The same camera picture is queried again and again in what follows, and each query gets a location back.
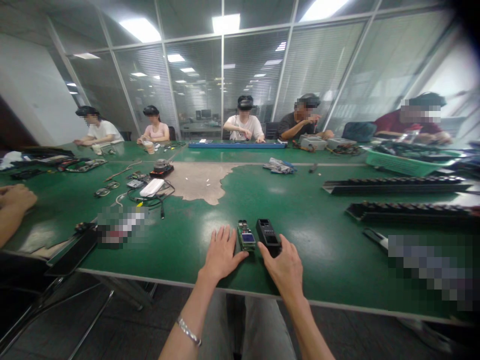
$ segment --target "circuit board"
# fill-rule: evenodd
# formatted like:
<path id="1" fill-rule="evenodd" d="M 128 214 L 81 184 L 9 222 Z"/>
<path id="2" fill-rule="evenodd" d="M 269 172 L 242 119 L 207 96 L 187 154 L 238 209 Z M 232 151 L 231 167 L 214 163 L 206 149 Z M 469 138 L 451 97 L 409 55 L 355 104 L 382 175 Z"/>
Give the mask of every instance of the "circuit board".
<path id="1" fill-rule="evenodd" d="M 256 247 L 255 237 L 246 220 L 238 221 L 238 241 L 242 251 L 254 252 Z"/>

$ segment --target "white t-shirt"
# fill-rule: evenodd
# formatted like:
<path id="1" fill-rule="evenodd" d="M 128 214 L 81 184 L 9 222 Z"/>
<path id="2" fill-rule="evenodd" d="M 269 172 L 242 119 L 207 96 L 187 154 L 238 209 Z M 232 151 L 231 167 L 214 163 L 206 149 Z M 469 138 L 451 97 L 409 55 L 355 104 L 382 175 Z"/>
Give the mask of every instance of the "white t-shirt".
<path id="1" fill-rule="evenodd" d="M 253 115 L 250 115 L 248 117 L 248 121 L 246 123 L 240 121 L 239 115 L 230 116 L 226 122 L 239 128 L 250 130 L 251 137 L 255 140 L 264 134 L 259 119 Z M 232 131 L 230 135 L 230 140 L 246 140 L 245 134 L 243 132 Z"/>
<path id="2" fill-rule="evenodd" d="M 124 138 L 122 137 L 122 135 L 120 135 L 115 125 L 113 125 L 110 121 L 102 120 L 100 121 L 100 126 L 97 127 L 97 125 L 90 125 L 88 127 L 87 135 L 94 137 L 97 140 L 103 139 L 110 134 L 113 135 L 112 141 L 115 141 L 115 140 L 124 141 Z"/>

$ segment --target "pink top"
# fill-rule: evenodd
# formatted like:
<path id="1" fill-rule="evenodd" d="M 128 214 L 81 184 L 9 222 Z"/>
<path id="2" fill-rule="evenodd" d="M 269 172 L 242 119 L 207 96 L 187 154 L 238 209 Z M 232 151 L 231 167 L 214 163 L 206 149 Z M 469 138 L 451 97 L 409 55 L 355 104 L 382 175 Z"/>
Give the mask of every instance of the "pink top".
<path id="1" fill-rule="evenodd" d="M 158 130 L 154 132 L 154 127 L 152 125 L 148 125 L 145 129 L 145 134 L 152 139 L 163 138 L 169 134 L 169 127 L 167 124 L 161 122 L 158 126 Z"/>

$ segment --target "person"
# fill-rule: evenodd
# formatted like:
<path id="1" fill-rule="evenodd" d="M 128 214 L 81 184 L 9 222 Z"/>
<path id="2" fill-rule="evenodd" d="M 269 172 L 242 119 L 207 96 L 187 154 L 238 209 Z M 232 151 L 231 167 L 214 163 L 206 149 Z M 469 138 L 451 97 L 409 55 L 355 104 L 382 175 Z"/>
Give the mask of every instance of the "person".
<path id="1" fill-rule="evenodd" d="M 425 92 L 407 101 L 400 109 L 389 112 L 375 120 L 375 135 L 390 135 L 400 137 L 407 129 L 420 129 L 415 138 L 416 142 L 423 144 L 437 143 L 451 144 L 450 134 L 443 131 L 437 124 L 440 116 L 434 112 L 440 112 L 440 108 L 447 104 L 445 98 L 436 92 Z"/>
<path id="2" fill-rule="evenodd" d="M 0 249 L 15 234 L 37 196 L 23 184 L 0 187 Z"/>
<path id="3" fill-rule="evenodd" d="M 96 108 L 86 105 L 80 106 L 75 114 L 85 119 L 88 124 L 88 133 L 80 140 L 74 140 L 74 144 L 91 146 L 112 141 L 124 141 L 115 125 L 105 120 Z"/>
<path id="4" fill-rule="evenodd" d="M 331 130 L 315 133 L 315 128 L 321 116 L 312 114 L 318 108 L 320 99 L 313 93 L 306 93 L 295 103 L 294 111 L 285 115 L 278 124 L 278 138 L 287 141 L 297 140 L 300 135 L 316 135 L 322 139 L 331 139 L 334 133 Z"/>
<path id="5" fill-rule="evenodd" d="M 278 288 L 293 321 L 304 359 L 334 359 L 320 333 L 303 294 L 303 267 L 297 248 L 280 235 L 282 251 L 275 258 L 258 242 L 264 264 Z M 249 256 L 234 255 L 237 232 L 222 226 L 211 233 L 205 265 L 198 271 L 195 286 L 163 346 L 159 360 L 233 359 L 227 338 L 224 292 L 215 291 L 220 279 L 228 276 Z M 295 359 L 295 352 L 274 299 L 245 297 L 246 318 L 242 359 Z"/>
<path id="6" fill-rule="evenodd" d="M 170 130 L 167 124 L 160 120 L 159 110 L 153 105 L 148 105 L 143 109 L 143 114 L 148 117 L 148 120 L 150 120 L 150 125 L 146 127 L 145 133 L 136 141 L 136 143 L 141 144 L 142 139 L 153 143 L 169 141 Z"/>
<path id="7" fill-rule="evenodd" d="M 264 143 L 265 135 L 262 131 L 259 119 L 250 115 L 250 110 L 254 106 L 254 98 L 250 95 L 242 95 L 238 98 L 238 114 L 230 116 L 223 129 L 230 131 L 230 140 L 245 141 L 255 138 L 256 143 Z"/>

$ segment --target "red shirt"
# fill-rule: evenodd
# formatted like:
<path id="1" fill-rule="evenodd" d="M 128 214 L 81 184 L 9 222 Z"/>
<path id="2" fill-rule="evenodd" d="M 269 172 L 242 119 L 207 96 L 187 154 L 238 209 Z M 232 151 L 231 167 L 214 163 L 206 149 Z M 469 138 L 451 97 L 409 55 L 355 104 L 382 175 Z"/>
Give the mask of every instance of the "red shirt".
<path id="1" fill-rule="evenodd" d="M 400 109 L 389 112 L 375 120 L 376 132 L 388 131 L 392 133 L 403 134 L 406 129 L 411 128 L 415 123 L 400 122 Z M 420 132 L 427 134 L 441 133 L 443 130 L 435 122 L 422 122 L 417 125 L 422 126 Z"/>

